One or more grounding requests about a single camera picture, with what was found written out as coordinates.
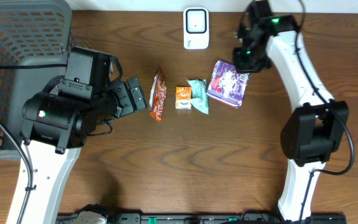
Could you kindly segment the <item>orange red chip bag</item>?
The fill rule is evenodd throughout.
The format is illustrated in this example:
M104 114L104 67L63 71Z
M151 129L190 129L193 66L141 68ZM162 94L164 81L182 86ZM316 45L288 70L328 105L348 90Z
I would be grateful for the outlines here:
M150 91L149 113L158 122L162 121L163 108L167 97L167 83L164 72L158 69Z

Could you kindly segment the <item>purple red snack packet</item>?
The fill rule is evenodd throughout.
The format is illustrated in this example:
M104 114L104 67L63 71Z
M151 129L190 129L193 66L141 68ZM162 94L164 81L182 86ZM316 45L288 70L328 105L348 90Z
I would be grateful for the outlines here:
M239 108L243 103L249 78L250 73L237 73L234 65L218 60L206 94L233 108Z

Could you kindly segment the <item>small orange box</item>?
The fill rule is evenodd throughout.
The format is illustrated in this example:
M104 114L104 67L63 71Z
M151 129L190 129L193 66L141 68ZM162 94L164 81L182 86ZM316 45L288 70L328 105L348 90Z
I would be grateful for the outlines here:
M175 94L175 108L177 110L191 109L191 87L177 86Z

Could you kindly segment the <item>teal packet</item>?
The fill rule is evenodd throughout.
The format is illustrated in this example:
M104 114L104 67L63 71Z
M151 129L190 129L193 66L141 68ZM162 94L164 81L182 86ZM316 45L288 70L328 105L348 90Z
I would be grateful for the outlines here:
M209 114L206 80L187 80L187 82L191 86L192 106L204 114Z

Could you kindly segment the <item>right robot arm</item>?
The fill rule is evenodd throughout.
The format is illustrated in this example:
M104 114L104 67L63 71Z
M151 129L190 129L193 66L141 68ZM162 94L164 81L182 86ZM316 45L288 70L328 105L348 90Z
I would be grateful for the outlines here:
M291 116L280 133L287 174L277 208L282 223L345 223L344 215L313 215L311 202L320 174L343 175L355 159L346 126L349 108L319 78L306 51L303 23L274 15L268 1L251 1L239 21L232 60L239 73L275 67L287 91Z

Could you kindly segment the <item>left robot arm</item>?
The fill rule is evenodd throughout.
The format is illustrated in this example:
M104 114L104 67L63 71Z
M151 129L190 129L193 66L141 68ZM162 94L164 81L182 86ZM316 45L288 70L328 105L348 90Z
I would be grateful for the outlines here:
M54 223L70 172L98 125L145 109L136 77L118 79L95 100L41 91L23 106L20 174L8 223Z

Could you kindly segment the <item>grey plastic mesh basket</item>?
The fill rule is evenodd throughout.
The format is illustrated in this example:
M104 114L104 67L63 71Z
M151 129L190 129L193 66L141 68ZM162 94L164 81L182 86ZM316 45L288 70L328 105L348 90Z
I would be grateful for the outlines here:
M22 141L22 107L65 74L72 10L62 0L0 1L0 121Z

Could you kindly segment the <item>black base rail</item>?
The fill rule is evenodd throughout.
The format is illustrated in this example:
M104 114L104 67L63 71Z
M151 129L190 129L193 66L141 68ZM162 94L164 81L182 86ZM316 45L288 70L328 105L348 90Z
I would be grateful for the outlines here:
M108 212L103 207L87 205L78 213L59 215L56 224L110 223L110 224L218 224L218 223L285 223L277 213L247 210L242 214L144 214Z

